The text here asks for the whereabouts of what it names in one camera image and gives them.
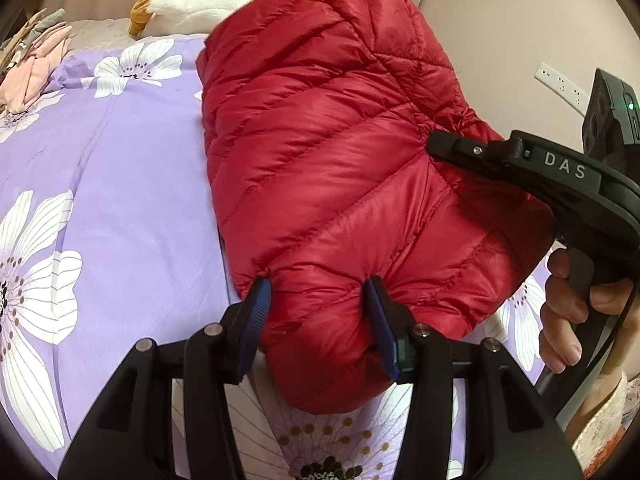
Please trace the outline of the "right hand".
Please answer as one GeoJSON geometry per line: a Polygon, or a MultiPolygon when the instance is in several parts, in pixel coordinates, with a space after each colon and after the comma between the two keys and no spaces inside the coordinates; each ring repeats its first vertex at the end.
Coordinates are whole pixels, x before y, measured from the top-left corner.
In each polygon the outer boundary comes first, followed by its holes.
{"type": "MultiPolygon", "coordinates": [[[[544,285],[546,301],[540,311],[542,330],[539,335],[541,359],[555,374],[576,365],[582,357],[582,344],[574,326],[587,321],[587,303],[572,289],[570,255],[565,249],[552,252],[548,260],[550,276],[544,285]]],[[[623,280],[614,284],[593,286],[590,304],[606,315],[619,316],[630,298],[632,283],[623,280]]],[[[610,354],[611,366],[628,376],[639,374],[639,297],[630,307],[624,324],[617,334],[610,354]]]]}

